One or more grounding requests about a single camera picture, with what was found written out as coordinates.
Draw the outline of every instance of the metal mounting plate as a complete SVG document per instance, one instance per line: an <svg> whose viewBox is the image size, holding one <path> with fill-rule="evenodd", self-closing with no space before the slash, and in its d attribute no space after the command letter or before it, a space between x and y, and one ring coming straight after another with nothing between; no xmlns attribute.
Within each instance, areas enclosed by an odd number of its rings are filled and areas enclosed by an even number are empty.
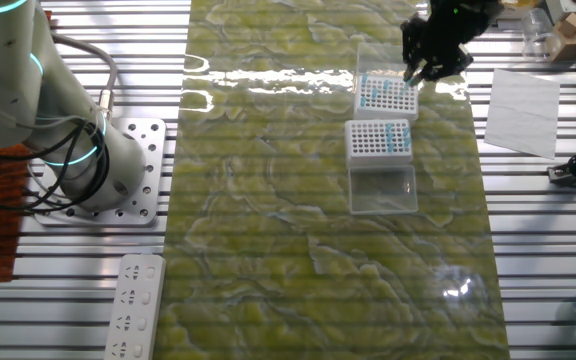
<svg viewBox="0 0 576 360"><path fill-rule="evenodd" d="M40 224L50 227L145 227L155 221L166 123L161 119L120 118L114 119L113 124L119 131L132 136L144 151L146 168L138 190L118 207L97 214L91 214L78 206L46 215L37 214L35 218ZM46 167L39 179L44 184L52 184L56 177L54 172ZM53 197L51 200L57 201L58 198Z"/></svg>

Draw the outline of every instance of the robotic arm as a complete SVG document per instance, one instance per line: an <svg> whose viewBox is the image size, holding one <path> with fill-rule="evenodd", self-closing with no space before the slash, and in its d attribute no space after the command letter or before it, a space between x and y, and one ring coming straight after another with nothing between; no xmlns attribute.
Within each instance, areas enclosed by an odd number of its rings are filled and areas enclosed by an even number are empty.
<svg viewBox="0 0 576 360"><path fill-rule="evenodd" d="M483 34L503 10L499 0L430 0L430 7L428 21L416 14L401 25L404 80L411 86L465 70L473 59L462 45Z"/></svg>
<svg viewBox="0 0 576 360"><path fill-rule="evenodd" d="M26 146L34 154L29 158L42 159L59 174L54 187L70 203L57 206L48 195L35 202L48 208L1 207L34 213L68 205L89 214L109 210L137 190L144 153L111 125L62 61L53 37L60 39L36 0L0 0L0 148Z"/></svg>

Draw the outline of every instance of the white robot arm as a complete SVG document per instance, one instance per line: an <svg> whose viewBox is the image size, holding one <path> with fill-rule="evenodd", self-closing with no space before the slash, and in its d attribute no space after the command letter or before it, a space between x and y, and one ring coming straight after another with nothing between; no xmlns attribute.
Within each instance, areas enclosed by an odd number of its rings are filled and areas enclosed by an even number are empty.
<svg viewBox="0 0 576 360"><path fill-rule="evenodd" d="M110 94L106 89L103 96ZM22 143L38 155L60 174L57 185L71 205L91 213L112 209L137 190L145 160L139 144L106 115L57 53L36 1L0 0L0 148Z"/></svg>

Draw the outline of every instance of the green marble surface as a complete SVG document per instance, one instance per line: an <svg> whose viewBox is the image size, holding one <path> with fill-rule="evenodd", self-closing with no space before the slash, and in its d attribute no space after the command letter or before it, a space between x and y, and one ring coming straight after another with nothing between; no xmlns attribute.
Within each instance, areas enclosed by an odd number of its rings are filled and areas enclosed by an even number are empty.
<svg viewBox="0 0 576 360"><path fill-rule="evenodd" d="M508 358L462 78L420 90L419 212L349 215L358 44L415 3L193 1L156 359Z"/></svg>

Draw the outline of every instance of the clear plastic lid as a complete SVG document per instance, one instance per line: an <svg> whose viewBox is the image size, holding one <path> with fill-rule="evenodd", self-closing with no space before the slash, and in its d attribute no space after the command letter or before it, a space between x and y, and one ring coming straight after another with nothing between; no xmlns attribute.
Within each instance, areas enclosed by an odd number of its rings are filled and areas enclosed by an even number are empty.
<svg viewBox="0 0 576 360"><path fill-rule="evenodd" d="M350 213L353 215L409 214L419 210L415 168L348 170Z"/></svg>

